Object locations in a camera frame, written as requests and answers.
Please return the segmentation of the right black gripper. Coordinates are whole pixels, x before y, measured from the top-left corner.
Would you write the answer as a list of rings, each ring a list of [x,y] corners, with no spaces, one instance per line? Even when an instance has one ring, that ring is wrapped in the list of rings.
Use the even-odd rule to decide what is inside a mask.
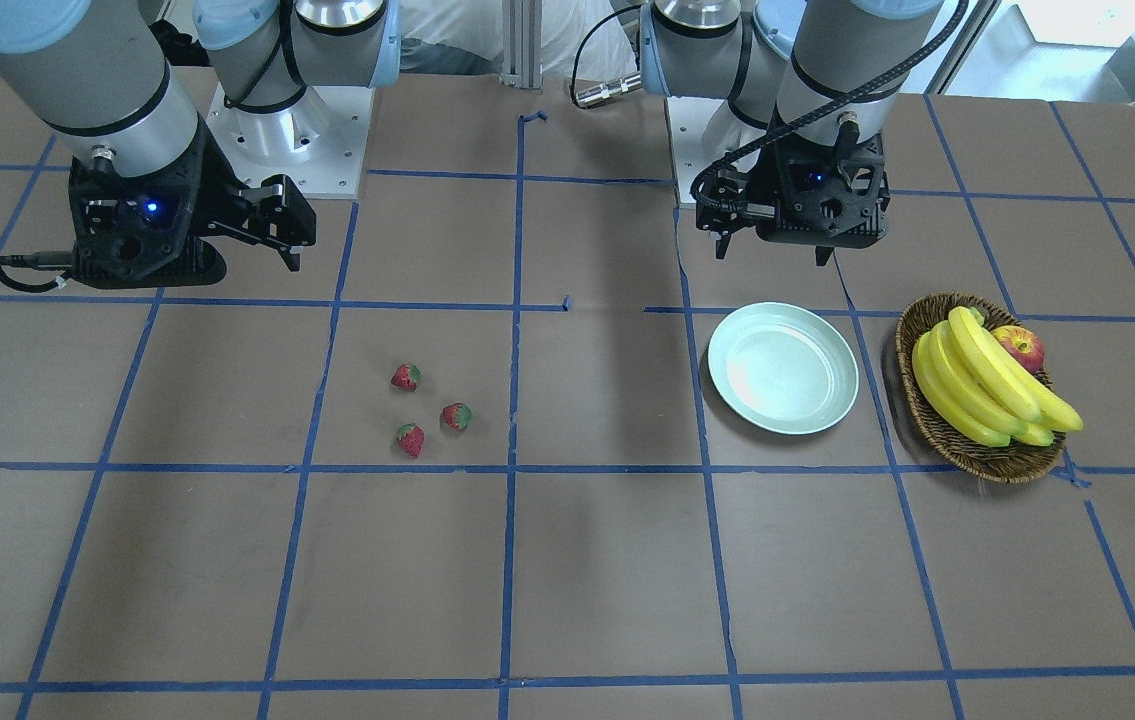
[[[70,278],[96,290],[218,283],[227,263],[205,236],[270,249],[288,273],[299,273],[303,250],[316,245],[316,210],[297,183],[270,176],[249,187],[205,126],[174,164],[148,176],[124,178],[74,160],[68,196]]]

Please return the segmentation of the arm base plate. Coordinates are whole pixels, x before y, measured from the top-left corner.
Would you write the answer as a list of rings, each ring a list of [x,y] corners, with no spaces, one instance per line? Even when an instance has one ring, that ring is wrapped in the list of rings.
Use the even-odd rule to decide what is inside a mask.
[[[669,97],[669,146],[676,176],[678,206],[695,208],[690,184],[722,156],[765,133],[733,114],[728,100],[709,97]]]
[[[285,174],[306,199],[356,200],[375,87],[308,87],[297,104],[247,114],[216,87],[205,124],[237,177],[257,186]]]

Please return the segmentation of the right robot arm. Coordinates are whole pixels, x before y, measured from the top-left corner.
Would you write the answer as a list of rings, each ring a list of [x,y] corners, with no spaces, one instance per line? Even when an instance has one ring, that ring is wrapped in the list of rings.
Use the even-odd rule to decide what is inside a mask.
[[[270,249],[297,273],[317,218],[291,164],[337,123],[320,87],[382,87],[401,70],[398,1],[197,1],[229,140],[274,164],[242,179],[133,1],[0,1],[0,77],[69,146],[68,251],[0,256],[0,282],[47,293],[205,286],[211,238]]]

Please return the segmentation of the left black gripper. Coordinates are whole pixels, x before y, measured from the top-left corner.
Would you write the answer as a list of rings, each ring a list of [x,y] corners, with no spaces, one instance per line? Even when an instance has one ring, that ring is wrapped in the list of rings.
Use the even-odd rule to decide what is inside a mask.
[[[705,169],[695,178],[695,225],[724,260],[735,233],[755,228],[760,240],[815,246],[827,266],[835,246],[872,246],[886,236],[890,186],[881,133],[858,145],[824,146],[790,135],[760,151],[749,176]]]

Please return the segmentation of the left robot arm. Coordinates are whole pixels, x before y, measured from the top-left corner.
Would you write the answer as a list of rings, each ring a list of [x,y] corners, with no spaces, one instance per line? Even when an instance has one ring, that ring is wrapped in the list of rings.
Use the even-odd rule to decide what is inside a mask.
[[[723,259],[740,231],[817,263],[888,229],[882,131],[955,32],[938,1],[651,1],[641,85],[669,100],[678,193]]]

